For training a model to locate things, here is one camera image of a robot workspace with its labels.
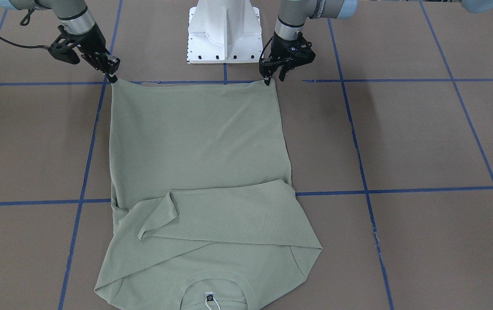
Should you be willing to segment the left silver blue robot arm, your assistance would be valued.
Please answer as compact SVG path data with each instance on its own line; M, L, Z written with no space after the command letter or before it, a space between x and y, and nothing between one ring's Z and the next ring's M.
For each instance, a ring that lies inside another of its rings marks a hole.
M260 72L284 86L493 82L493 0L284 0Z

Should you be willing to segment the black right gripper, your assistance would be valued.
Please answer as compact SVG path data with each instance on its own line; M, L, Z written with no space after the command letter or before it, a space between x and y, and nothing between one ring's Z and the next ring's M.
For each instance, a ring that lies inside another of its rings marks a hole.
M76 43L75 48L81 53L82 59L94 69L106 71L105 76L110 83L117 82L116 71L120 66L120 59L111 55L106 48L106 39L97 24L84 34L70 34L62 25L59 26L59 31L60 35Z

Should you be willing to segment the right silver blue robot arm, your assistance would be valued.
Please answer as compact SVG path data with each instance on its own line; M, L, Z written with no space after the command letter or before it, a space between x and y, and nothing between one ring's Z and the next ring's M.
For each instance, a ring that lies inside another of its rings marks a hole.
M60 34L50 45L39 48L47 50L54 59L72 65L84 59L110 83L117 82L115 73L120 59L107 49L106 39L84 0L0 0L0 7L26 10L28 14L21 25L28 23L33 12L52 10L60 21Z

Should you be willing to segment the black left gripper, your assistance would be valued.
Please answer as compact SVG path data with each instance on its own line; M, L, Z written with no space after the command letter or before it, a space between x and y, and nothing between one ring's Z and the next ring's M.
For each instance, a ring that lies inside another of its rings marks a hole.
M284 82L288 71L312 63L315 57L312 43L306 41L303 33L298 33L294 40L285 40L274 33L259 57L259 71L263 72L264 83L269 86L272 72L280 69L278 78Z

